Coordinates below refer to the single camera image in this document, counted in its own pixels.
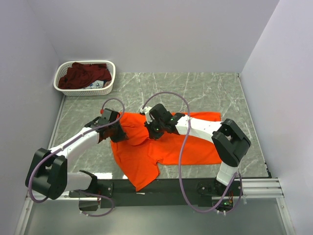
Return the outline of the orange polo shirt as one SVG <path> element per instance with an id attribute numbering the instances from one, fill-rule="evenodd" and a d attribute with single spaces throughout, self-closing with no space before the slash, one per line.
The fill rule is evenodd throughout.
<path id="1" fill-rule="evenodd" d="M 182 146 L 182 165 L 214 165 L 222 161 L 213 143 L 189 136 L 165 133 L 159 140 L 149 139 L 145 117 L 125 113 L 120 120 L 128 140 L 111 143 L 114 159 L 136 191 L 142 190 L 160 174 L 158 164 L 177 165 Z"/>

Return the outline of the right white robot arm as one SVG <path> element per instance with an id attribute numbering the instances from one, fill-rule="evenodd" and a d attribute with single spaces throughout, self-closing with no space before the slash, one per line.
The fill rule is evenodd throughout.
<path id="1" fill-rule="evenodd" d="M 222 163 L 216 177 L 215 191 L 226 195 L 232 189 L 231 178 L 238 171 L 251 141 L 232 119 L 207 121 L 188 114 L 171 114 L 162 104 L 140 109 L 144 115 L 149 138 L 158 140 L 164 133 L 192 136 L 214 144 Z"/>

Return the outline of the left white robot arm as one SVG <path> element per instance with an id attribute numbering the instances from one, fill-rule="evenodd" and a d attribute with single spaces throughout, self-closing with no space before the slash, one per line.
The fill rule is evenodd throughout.
<path id="1" fill-rule="evenodd" d="M 59 198 L 65 191 L 75 190 L 87 197 L 94 196 L 99 191 L 97 176 L 84 170 L 69 173 L 68 161 L 107 138 L 112 142 L 127 140 L 120 124 L 123 115 L 105 108 L 101 116 L 88 122 L 69 140 L 51 149 L 38 149 L 25 180 L 30 198 L 42 203 Z"/>

